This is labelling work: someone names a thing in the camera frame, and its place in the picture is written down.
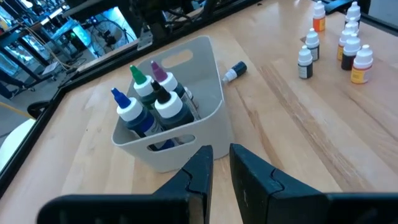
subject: bottle nozzle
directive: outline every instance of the bottle nozzle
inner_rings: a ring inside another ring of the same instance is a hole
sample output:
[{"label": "bottle nozzle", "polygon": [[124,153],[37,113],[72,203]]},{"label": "bottle nozzle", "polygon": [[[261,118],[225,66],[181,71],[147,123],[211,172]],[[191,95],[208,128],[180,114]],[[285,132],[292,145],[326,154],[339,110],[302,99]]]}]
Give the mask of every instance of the bottle nozzle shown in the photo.
[{"label": "bottle nozzle", "polygon": [[117,88],[112,88],[111,92],[114,96],[114,100],[120,108],[127,108],[131,104],[131,100],[124,93],[121,93]]},{"label": "bottle nozzle", "polygon": [[154,93],[156,94],[157,101],[160,104],[164,104],[171,99],[171,94],[164,87],[162,87],[159,82],[157,82],[156,80],[152,80],[150,84],[152,85]]},{"label": "bottle nozzle", "polygon": [[167,78],[167,73],[156,62],[151,61],[150,66],[158,82],[162,82]]},{"label": "bottle nozzle", "polygon": [[142,72],[134,65],[130,65],[130,71],[132,73],[132,77],[134,78],[134,80],[138,85],[143,84],[144,82],[147,81],[147,77],[144,74],[142,74]]}]

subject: blue paint bottle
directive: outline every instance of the blue paint bottle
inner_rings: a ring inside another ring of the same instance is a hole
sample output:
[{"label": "blue paint bottle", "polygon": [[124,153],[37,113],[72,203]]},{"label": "blue paint bottle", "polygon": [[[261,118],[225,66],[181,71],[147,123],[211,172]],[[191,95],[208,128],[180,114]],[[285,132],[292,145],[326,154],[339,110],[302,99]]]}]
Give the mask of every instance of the blue paint bottle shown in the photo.
[{"label": "blue paint bottle", "polygon": [[[162,124],[165,129],[172,129],[184,124],[194,122],[189,107],[182,102],[180,97],[174,91],[168,92],[157,81],[150,83],[156,94],[155,109],[162,117]],[[176,138],[179,144],[188,143],[195,138],[192,135],[186,135]]]},{"label": "blue paint bottle", "polygon": [[[113,88],[111,91],[114,99],[119,105],[116,111],[126,122],[128,130],[133,131],[140,138],[158,134],[163,131],[163,127],[156,121],[149,110],[142,107],[134,97],[128,98],[116,88]],[[170,147],[174,147],[174,142],[172,140],[158,142],[149,146],[153,151],[168,149]]]}]

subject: wire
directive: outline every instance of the wire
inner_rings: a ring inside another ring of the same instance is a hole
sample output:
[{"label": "wire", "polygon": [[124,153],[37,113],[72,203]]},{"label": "wire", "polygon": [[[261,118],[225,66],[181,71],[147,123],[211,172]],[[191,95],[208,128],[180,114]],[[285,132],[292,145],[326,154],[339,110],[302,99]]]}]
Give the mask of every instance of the wire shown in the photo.
[{"label": "wire", "polygon": [[30,27],[28,27],[27,25],[25,25],[25,24],[23,24],[23,23],[21,23],[21,22],[18,22],[18,23],[19,23],[19,25],[25,27],[25,28],[28,30],[28,32],[29,32],[30,34],[32,34],[34,37],[37,38],[37,41],[38,41],[39,43],[41,43],[41,44],[48,50],[48,52],[50,52],[50,54],[60,63],[60,65],[63,67],[63,69],[67,70],[67,68],[65,68],[65,67],[69,67],[69,68],[78,68],[78,67],[74,67],[74,66],[71,66],[71,65],[67,65],[67,64],[61,62],[61,60],[57,57],[57,55],[56,55],[54,52],[52,52],[51,48],[48,47],[48,46],[45,44],[45,41],[44,41],[34,30],[32,30]]}]

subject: wooden table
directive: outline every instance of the wooden table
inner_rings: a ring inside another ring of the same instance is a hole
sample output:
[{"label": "wooden table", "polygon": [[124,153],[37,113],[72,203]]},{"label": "wooden table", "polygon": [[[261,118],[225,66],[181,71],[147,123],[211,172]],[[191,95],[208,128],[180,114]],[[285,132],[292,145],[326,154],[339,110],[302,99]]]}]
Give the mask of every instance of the wooden table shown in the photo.
[{"label": "wooden table", "polygon": [[[361,24],[375,63],[369,83],[352,84],[336,61],[344,15],[330,15],[314,76],[301,80],[297,57],[312,6],[266,0],[157,52],[209,35],[221,74],[240,60],[248,66],[224,89],[236,143],[324,192],[398,191],[398,38]],[[33,223],[59,195],[150,194],[174,175],[112,145],[110,89],[126,91],[130,81],[125,65],[65,96],[0,200],[0,223]],[[214,164],[211,222],[241,223],[228,157]]]}]

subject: yellow bottle label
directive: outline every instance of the yellow bottle label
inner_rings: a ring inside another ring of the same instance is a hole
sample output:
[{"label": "yellow bottle label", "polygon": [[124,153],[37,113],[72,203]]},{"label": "yellow bottle label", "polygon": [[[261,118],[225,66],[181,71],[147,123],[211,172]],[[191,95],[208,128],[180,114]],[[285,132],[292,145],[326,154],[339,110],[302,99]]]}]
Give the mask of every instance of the yellow bottle label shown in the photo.
[{"label": "yellow bottle label", "polygon": [[325,30],[325,21],[326,17],[321,19],[312,19],[312,26],[315,29],[315,32],[321,32]]},{"label": "yellow bottle label", "polygon": [[325,24],[326,23],[326,18],[322,18],[321,21],[319,22],[319,30],[324,31],[325,30]]},{"label": "yellow bottle label", "polygon": [[369,68],[364,68],[364,69],[353,67],[351,71],[351,82],[356,84],[366,83],[369,80],[370,68],[371,66]]},{"label": "yellow bottle label", "polygon": [[337,60],[342,60],[343,59],[343,46],[340,44],[337,47]]}]

